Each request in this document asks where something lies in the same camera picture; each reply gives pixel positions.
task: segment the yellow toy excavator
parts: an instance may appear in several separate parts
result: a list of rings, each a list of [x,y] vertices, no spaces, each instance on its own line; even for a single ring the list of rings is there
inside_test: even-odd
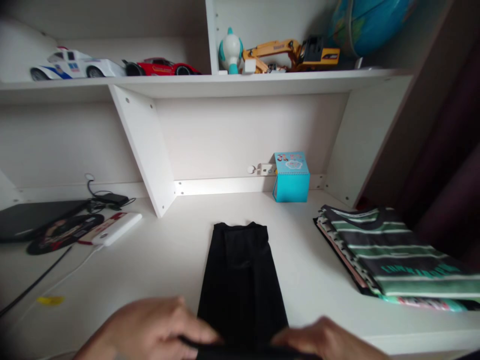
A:
[[[310,35],[302,45],[295,39],[270,41],[242,52],[243,61],[255,59],[256,74],[269,73],[269,66],[261,57],[287,53],[291,61],[289,72],[316,71],[331,68],[339,63],[340,49],[323,46],[321,36]]]

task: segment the blue tissue box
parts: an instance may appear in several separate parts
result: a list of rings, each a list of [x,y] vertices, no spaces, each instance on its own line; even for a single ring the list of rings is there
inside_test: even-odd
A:
[[[310,171],[303,151],[276,152],[276,181],[273,197],[277,203],[306,203]]]

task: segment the laptop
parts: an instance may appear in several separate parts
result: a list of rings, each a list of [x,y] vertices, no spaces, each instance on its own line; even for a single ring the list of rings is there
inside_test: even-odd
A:
[[[89,200],[29,202],[0,211],[0,243],[30,241],[53,223],[70,218],[87,207]]]

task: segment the white desk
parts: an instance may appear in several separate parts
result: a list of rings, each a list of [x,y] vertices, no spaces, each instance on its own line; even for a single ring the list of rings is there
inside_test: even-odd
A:
[[[291,326],[328,315],[390,354],[468,349],[480,345],[480,312],[453,313],[395,305],[359,294],[348,273],[314,226],[323,204],[345,206],[323,191],[308,203],[275,203],[269,193],[179,196],[164,218],[148,199],[126,211],[143,219],[112,246],[97,252],[52,295],[57,307],[36,305],[7,336],[20,358],[78,349],[122,305],[144,297],[182,294],[196,312],[213,225],[268,226],[288,321]],[[25,244],[0,246],[0,307],[6,306],[65,250],[29,256]],[[57,267],[2,319],[15,322],[55,279],[91,250],[76,245]]]

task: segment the red toy car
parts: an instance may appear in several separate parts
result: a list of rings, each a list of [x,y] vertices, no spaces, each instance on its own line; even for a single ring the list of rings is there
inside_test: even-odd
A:
[[[163,57],[151,57],[142,62],[122,61],[127,76],[201,75],[197,69],[188,64],[173,63]]]

